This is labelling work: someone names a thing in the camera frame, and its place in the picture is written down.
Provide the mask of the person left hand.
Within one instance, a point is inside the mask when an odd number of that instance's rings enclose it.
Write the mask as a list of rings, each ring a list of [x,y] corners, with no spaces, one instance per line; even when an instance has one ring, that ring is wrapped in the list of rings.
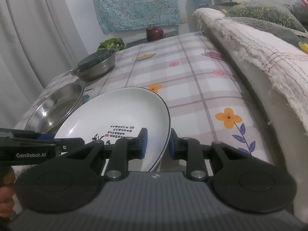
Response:
[[[10,218],[14,214],[15,172],[11,166],[1,167],[1,218]]]

